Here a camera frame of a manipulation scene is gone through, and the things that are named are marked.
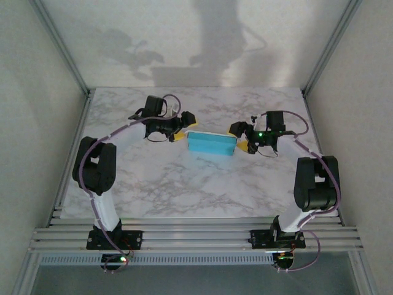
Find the teal and white paper box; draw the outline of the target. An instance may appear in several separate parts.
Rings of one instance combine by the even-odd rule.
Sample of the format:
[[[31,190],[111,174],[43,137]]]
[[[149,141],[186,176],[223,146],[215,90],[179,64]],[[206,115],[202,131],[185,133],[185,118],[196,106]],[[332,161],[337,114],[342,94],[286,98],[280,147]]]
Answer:
[[[220,133],[189,131],[188,148],[192,152],[231,156],[236,148],[237,138]]]

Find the wide aluminium base beam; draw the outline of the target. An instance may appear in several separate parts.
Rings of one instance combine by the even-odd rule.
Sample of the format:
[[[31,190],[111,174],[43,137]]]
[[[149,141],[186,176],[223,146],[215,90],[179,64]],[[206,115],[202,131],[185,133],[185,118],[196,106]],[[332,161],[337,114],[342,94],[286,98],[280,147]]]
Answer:
[[[142,229],[141,251],[208,252],[248,251],[252,249],[247,229],[146,227]],[[362,250],[357,229],[353,227],[313,227],[304,233],[306,251]],[[30,251],[86,250],[88,230],[76,227],[37,229],[28,246]]]

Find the circuit board with green light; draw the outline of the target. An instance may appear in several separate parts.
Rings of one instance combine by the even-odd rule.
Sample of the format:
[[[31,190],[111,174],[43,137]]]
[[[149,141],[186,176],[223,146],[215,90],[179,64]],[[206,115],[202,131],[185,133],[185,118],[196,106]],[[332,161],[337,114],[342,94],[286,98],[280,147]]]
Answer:
[[[293,252],[279,252],[273,253],[273,264],[272,266],[278,272],[288,272],[294,263]]]
[[[129,259],[121,254],[103,254],[100,267],[105,273],[114,274],[129,264]]]

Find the narrow aluminium table rail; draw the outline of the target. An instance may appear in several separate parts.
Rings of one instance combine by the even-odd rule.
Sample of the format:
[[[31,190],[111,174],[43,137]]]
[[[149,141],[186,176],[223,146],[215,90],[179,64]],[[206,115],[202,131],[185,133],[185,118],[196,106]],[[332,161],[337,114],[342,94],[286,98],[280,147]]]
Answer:
[[[86,226],[93,224],[93,218],[60,218],[61,210],[53,212],[50,226],[79,225]],[[123,225],[218,225],[218,224],[268,224],[273,222],[273,217],[251,217],[251,218],[120,218]]]

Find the aluminium side rail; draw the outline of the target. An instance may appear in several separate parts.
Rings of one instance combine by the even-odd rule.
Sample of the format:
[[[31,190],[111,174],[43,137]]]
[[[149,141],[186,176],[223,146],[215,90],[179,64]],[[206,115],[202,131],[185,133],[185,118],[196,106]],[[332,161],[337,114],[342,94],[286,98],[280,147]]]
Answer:
[[[85,97],[85,102],[84,102],[82,112],[80,114],[80,117],[79,117],[79,120],[78,120],[78,123],[76,126],[75,134],[72,138],[71,147],[70,147],[70,150],[69,150],[66,162],[65,162],[64,170],[61,175],[60,183],[59,183],[56,195],[55,195],[53,206],[52,206],[52,209],[50,210],[50,214],[47,218],[47,222],[44,227],[49,227],[49,225],[51,224],[51,220],[53,218],[53,214],[54,214],[55,210],[58,207],[61,207],[61,204],[63,203],[63,200],[66,196],[66,191],[68,189],[69,180],[72,175],[74,161],[75,161],[77,151],[79,148],[79,142],[80,142],[81,136],[84,132],[85,124],[87,121],[88,114],[90,112],[91,103],[92,103],[94,95],[95,95],[95,89],[90,89],[88,91],[87,96]]]

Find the aluminium frame post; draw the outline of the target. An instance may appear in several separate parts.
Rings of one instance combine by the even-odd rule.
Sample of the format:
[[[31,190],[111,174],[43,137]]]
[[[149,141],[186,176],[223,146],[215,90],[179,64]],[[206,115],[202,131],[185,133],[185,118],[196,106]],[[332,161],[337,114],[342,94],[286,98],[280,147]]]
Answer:
[[[311,94],[313,88],[317,84],[320,76],[322,75],[325,67],[331,59],[335,49],[339,45],[341,38],[343,37],[346,29],[348,28],[351,20],[355,16],[358,8],[362,4],[363,0],[348,0],[348,3],[344,7],[344,10],[335,25],[326,45],[323,48],[309,78],[306,80],[304,87],[301,89],[302,96],[305,100]]]
[[[56,24],[51,17],[48,9],[46,8],[43,0],[28,0],[29,4],[33,8],[35,14],[37,15],[39,21],[41,22],[43,28],[46,30],[49,35],[52,43],[58,51],[61,59],[64,61],[68,71],[71,76],[74,78],[75,82],[81,89],[83,95],[88,97],[90,94],[90,89],[84,81],[80,71],[78,70],[75,61],[62,38]]]

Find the aluminium frame leg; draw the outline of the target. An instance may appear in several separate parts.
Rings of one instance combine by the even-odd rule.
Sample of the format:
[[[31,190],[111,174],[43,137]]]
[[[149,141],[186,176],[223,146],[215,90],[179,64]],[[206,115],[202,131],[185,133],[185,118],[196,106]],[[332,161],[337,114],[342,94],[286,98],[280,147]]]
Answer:
[[[31,295],[41,259],[39,253],[25,255],[11,295]]]
[[[348,256],[359,295],[379,295],[365,252],[350,251]]]

